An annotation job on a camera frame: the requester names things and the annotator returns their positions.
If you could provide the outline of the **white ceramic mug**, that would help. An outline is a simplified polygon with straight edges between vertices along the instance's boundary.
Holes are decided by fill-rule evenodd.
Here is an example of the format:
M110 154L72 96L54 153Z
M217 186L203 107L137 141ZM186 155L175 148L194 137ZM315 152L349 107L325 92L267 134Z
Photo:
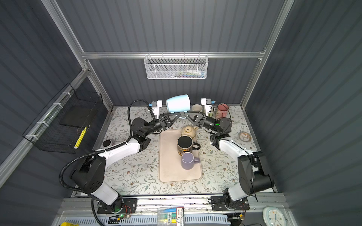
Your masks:
M203 111L203 106L199 105L199 104L195 104L192 106L191 110L193 112L202 112Z

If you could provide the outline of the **light blue mug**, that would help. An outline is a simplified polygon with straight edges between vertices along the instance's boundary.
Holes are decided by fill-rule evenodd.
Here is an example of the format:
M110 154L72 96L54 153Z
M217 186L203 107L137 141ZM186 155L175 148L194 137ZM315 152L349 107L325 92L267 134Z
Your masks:
M169 98L166 100L166 107L171 113L187 112L191 108L189 96L184 94Z

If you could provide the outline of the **pink ceramic mug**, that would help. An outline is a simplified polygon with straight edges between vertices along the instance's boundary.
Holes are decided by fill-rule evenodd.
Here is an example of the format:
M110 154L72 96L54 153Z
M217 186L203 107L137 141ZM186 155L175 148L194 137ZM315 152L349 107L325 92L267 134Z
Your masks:
M227 104L218 104L217 112L216 112L216 119L225 118L229 115L229 106Z

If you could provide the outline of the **black floral mug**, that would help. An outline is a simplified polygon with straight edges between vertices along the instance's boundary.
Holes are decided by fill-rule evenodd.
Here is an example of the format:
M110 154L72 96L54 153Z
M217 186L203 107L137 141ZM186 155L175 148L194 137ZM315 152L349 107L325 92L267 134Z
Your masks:
M201 145L197 142L194 142L192 137L188 135L182 135L177 140L177 151L180 156L184 153L192 153L201 148Z

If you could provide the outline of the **purple ceramic mug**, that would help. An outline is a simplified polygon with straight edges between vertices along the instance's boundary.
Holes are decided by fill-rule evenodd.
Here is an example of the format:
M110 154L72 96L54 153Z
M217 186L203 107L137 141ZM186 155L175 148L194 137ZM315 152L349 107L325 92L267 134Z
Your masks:
M190 169L192 169L194 167L194 165L196 163L200 163L200 160L199 160L199 158L195 157L192 153L185 152L182 155L181 165L182 165L183 169L190 170Z

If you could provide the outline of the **light green mug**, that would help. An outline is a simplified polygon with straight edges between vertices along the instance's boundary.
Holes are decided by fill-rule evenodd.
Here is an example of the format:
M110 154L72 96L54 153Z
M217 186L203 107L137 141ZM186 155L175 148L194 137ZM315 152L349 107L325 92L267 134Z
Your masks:
M210 117L215 119L216 116L217 116L217 106L213 105L210 112Z

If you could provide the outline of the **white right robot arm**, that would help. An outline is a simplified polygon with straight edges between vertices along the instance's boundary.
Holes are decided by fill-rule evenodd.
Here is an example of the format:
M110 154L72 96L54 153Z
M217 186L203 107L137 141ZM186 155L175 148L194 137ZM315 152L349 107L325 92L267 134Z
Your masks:
M230 118L214 119L200 112L185 112L185 117L195 126L214 131L210 135L211 145L225 152L238 164L239 181L226 189L226 198L239 201L247 196L274 187L274 179L266 156L262 152L252 152L231 140Z

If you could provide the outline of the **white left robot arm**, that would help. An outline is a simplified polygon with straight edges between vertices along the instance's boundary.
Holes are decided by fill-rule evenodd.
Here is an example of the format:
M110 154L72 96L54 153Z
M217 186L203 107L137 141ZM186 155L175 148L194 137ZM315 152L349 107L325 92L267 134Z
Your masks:
M67 163L60 171L58 180L69 190L82 192L91 198L109 206L113 213L120 212L124 207L122 196L104 181L107 167L113 163L145 150L149 143L149 135L165 131L170 128L182 113L190 110L190 101L182 100L184 96L177 96L166 101L167 112L160 114L159 108L162 101L157 101L156 106L148 105L152 120L142 118L132 120L128 114L130 135L126 141L82 155Z

